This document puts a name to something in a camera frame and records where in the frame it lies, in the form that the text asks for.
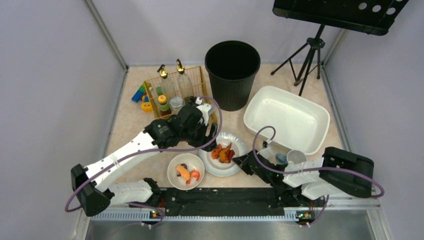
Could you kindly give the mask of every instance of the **orange toy food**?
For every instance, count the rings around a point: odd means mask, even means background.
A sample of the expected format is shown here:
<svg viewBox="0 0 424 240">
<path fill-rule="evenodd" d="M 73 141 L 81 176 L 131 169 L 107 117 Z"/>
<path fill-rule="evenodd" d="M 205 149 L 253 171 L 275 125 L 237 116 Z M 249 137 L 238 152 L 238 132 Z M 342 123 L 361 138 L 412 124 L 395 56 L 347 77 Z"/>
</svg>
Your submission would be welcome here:
<svg viewBox="0 0 424 240">
<path fill-rule="evenodd" d="M 231 149 L 231 143 L 226 148 L 224 148 L 222 151 L 219 152 L 220 163 L 223 163 L 223 164 L 231 163 L 231 158 L 234 156 L 235 153 L 232 153 L 234 151 L 230 149 Z"/>
<path fill-rule="evenodd" d="M 192 178 L 196 178 L 196 181 L 199 181 L 199 179 L 200 179 L 200 172 L 198 172 L 196 170 L 192 170 L 190 172 L 190 178 L 185 182 L 185 184 L 189 185 L 190 182 L 192 181 Z"/>
<path fill-rule="evenodd" d="M 181 177 L 183 177 L 185 180 L 190 180 L 190 173 L 183 166 L 178 165 L 175 169 L 179 172 L 179 174 L 181 174 Z"/>
<path fill-rule="evenodd" d="M 223 149 L 223 146 L 219 144 L 213 151 L 212 151 L 212 159 L 218 159 L 220 157 L 220 152 Z"/>
</svg>

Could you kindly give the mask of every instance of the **white bowl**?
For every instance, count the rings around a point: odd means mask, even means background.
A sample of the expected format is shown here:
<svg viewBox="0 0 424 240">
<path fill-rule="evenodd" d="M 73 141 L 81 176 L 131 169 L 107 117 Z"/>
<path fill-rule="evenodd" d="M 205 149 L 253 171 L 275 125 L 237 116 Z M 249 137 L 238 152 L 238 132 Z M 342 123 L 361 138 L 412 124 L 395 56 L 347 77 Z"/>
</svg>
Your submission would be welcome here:
<svg viewBox="0 0 424 240">
<path fill-rule="evenodd" d="M 188 172 L 197 170 L 200 173 L 199 180 L 196 181 L 195 178 L 192 178 L 190 184 L 187 185 L 186 180 L 184 178 L 177 176 L 178 171 L 176 167 L 181 164 L 187 165 Z M 198 156 L 191 153 L 182 153 L 171 160 L 168 165 L 167 175 L 169 182 L 176 189 L 190 190 L 194 189 L 203 180 L 203 177 L 205 176 L 205 166 L 203 165 L 202 160 Z"/>
<path fill-rule="evenodd" d="M 271 125 L 276 129 L 274 143 L 313 155 L 326 138 L 330 114 L 324 107 L 303 97 L 274 86 L 264 86 L 253 96 L 243 120 L 253 133 Z M 266 139 L 272 134 L 269 128 L 260 133 Z"/>
</svg>

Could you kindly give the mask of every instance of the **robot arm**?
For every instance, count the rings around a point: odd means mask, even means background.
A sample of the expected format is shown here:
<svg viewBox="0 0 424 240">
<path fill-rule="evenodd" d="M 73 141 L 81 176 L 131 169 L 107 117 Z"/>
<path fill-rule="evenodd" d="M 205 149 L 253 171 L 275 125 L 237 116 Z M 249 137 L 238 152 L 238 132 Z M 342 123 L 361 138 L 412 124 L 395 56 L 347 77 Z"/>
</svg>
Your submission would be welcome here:
<svg viewBox="0 0 424 240">
<path fill-rule="evenodd" d="M 176 146 L 181 141 L 193 147 L 200 147 L 209 142 L 217 133 L 217 125 L 212 124 L 206 136 L 208 120 L 214 108 L 211 104 L 202 103 L 199 98 L 191 97 L 189 106 L 184 106 L 177 115 L 168 119 L 156 119 L 140 132 L 129 143 L 98 162 L 83 167 L 78 164 L 71 170 L 72 189 L 75 191 L 83 182 L 93 177 L 107 166 L 111 169 L 96 177 L 76 196 L 88 217 L 94 216 L 109 205 L 128 202 L 146 202 L 157 188 L 154 181 L 141 180 L 130 183 L 115 183 L 115 180 L 141 161 L 156 155 L 152 151 L 135 155 L 118 163 L 118 160 L 136 152 L 151 149 L 166 149 Z M 216 148 L 216 141 L 204 147 L 205 151 Z"/>
<path fill-rule="evenodd" d="M 374 162 L 367 157 L 335 147 L 327 147 L 322 157 L 313 161 L 298 164 L 273 164 L 268 161 L 275 156 L 271 146 L 258 151 L 257 156 L 268 168 L 286 173 L 277 174 L 265 169 L 255 159 L 252 151 L 232 160 L 246 174 L 255 174 L 276 189 L 290 188 L 293 196 L 302 194 L 310 200 L 337 193 L 347 193 L 357 198 L 371 197 L 372 183 L 361 177 L 339 171 L 309 171 L 313 168 L 326 167 L 346 169 L 372 179 Z"/>
</svg>

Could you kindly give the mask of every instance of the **glass bottle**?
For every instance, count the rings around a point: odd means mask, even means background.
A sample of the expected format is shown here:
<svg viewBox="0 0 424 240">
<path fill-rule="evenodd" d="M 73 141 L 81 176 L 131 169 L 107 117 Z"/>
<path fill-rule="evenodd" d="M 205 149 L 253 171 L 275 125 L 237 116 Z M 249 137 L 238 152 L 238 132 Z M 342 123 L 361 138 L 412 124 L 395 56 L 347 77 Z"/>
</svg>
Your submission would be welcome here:
<svg viewBox="0 0 424 240">
<path fill-rule="evenodd" d="M 180 96 L 174 96 L 169 100 L 169 106 L 171 107 L 172 114 L 178 114 L 184 106 L 184 100 Z"/>
<path fill-rule="evenodd" d="M 157 70 L 159 76 L 162 78 L 160 82 L 160 88 L 162 90 L 162 94 L 165 95 L 168 99 L 175 97 L 175 87 L 174 82 L 168 78 L 168 72 L 165 70 L 165 65 L 162 64 Z"/>
<path fill-rule="evenodd" d="M 182 99 L 184 99 L 185 105 L 188 105 L 190 96 L 195 95 L 193 91 L 193 83 L 189 75 L 185 73 L 186 68 L 181 64 L 179 59 L 176 60 L 176 70 L 179 73 L 176 82 L 178 83 L 178 87 L 181 91 L 181 96 Z"/>
<path fill-rule="evenodd" d="M 157 100 L 159 101 L 159 114 L 161 117 L 170 115 L 171 114 L 171 108 L 170 105 L 167 102 L 167 96 L 160 95 Z"/>
</svg>

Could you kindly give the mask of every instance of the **blue toy block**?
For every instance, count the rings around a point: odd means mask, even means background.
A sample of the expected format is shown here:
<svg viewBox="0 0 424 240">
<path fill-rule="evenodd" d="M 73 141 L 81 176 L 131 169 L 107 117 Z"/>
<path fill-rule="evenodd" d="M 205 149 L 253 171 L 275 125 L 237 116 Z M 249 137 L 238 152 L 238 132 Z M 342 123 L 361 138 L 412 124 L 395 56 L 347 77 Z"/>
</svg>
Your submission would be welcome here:
<svg viewBox="0 0 424 240">
<path fill-rule="evenodd" d="M 144 92 L 138 90 L 134 96 L 132 96 L 131 100 L 133 100 L 134 102 L 138 103 L 140 101 L 140 99 L 142 99 Z"/>
</svg>

